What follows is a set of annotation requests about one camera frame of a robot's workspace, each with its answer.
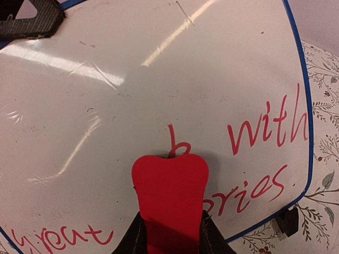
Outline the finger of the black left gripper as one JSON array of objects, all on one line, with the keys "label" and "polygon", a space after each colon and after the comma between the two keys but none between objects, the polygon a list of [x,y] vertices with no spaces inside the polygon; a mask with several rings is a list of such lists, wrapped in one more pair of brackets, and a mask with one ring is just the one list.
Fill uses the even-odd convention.
[{"label": "finger of the black left gripper", "polygon": [[47,38],[53,36],[65,12],[57,1],[37,0],[30,3],[37,10],[34,17],[17,19],[23,1],[1,1],[1,39]]}]

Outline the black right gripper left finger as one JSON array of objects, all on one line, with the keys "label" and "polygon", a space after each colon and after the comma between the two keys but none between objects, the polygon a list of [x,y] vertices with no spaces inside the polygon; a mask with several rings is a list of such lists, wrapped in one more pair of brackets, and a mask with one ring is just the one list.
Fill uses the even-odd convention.
[{"label": "black right gripper left finger", "polygon": [[147,231],[138,212],[112,254],[146,254]]}]

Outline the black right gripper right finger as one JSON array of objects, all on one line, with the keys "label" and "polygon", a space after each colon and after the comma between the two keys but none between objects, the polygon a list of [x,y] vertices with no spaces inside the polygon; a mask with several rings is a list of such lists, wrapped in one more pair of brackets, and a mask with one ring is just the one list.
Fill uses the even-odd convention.
[{"label": "black right gripper right finger", "polygon": [[200,225],[199,253],[201,254],[236,254],[229,246],[211,216],[206,210],[202,212]]}]

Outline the red whiteboard eraser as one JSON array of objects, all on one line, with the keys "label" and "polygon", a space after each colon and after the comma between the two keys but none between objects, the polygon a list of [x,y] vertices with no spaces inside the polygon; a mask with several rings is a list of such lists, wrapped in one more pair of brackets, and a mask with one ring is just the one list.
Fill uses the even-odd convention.
[{"label": "red whiteboard eraser", "polygon": [[209,167],[197,155],[143,156],[132,167],[148,253],[199,253]]}]

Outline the blue framed whiteboard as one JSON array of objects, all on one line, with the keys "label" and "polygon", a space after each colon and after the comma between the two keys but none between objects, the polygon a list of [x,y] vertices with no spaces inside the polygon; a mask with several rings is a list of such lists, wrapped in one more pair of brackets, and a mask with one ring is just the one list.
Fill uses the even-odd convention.
[{"label": "blue framed whiteboard", "polygon": [[[1,253],[111,253],[152,195],[233,241],[309,188],[313,118],[288,1],[63,1],[50,38],[1,43]],[[186,176],[183,187],[175,181]]]}]

